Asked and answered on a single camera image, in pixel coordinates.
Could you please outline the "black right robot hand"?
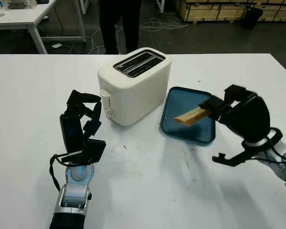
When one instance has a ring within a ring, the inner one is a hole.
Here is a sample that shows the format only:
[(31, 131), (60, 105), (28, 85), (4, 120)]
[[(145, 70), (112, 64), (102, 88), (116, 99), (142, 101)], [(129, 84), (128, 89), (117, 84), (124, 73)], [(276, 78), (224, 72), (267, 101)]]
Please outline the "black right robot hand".
[(270, 132), (270, 114), (263, 98), (239, 85), (226, 88), (223, 100), (213, 95), (199, 107), (246, 141), (258, 142)]

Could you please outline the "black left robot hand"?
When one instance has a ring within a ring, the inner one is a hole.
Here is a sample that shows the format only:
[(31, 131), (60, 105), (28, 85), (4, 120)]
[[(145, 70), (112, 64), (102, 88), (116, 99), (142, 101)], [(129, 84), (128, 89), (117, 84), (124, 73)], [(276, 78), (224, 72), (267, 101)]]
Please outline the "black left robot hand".
[(61, 131), (68, 154), (81, 151), (101, 125), (101, 97), (72, 90), (67, 109), (60, 115)]

